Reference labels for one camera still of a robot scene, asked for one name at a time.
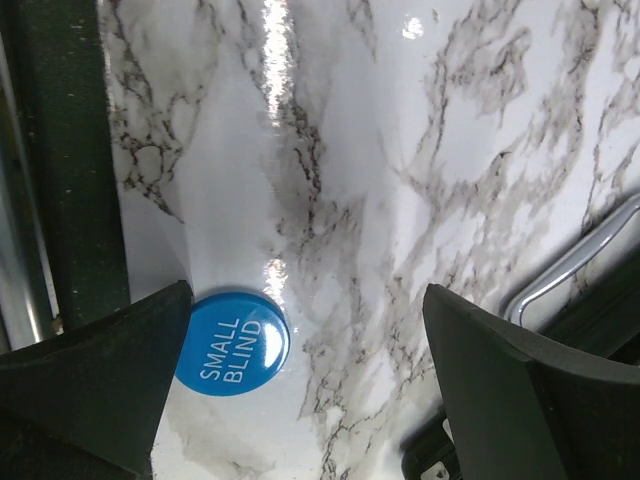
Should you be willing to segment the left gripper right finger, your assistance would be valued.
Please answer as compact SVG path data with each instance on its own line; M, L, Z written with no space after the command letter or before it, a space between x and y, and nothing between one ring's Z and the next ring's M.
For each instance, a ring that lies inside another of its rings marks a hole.
M639 369L568 347L441 285L428 344L466 479L636 479Z

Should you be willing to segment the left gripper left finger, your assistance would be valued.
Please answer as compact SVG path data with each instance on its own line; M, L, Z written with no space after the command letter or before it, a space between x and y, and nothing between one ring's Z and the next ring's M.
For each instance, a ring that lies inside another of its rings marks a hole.
M4 479L149 479L192 290L178 281L1 357Z

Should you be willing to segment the blue small blind button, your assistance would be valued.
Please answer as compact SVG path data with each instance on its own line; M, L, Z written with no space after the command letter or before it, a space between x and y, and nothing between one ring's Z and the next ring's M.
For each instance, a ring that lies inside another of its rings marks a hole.
M226 291L197 301L176 367L177 379L203 395L231 397L273 379L291 346L283 311L247 291Z

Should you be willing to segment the black poker set case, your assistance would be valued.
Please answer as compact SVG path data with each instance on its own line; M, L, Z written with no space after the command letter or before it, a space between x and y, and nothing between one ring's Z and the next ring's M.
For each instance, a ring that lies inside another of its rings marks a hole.
M499 314L516 326L568 347L639 369L639 255L631 252L538 330L523 324L525 309L564 283L596 256L639 210L629 197L588 235L516 294ZM403 446L408 479L466 479L453 443L444 402Z

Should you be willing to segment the aluminium side rail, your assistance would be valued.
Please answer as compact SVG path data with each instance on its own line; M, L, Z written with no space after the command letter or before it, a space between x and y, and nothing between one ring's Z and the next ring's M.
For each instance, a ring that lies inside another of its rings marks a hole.
M1 344L18 350L54 337L59 306L16 95L1 36Z

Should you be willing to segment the black mounting rail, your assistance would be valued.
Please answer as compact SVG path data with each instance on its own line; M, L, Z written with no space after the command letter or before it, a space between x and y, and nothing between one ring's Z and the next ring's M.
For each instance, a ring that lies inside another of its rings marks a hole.
M44 242L65 330L128 306L98 5L4 1Z

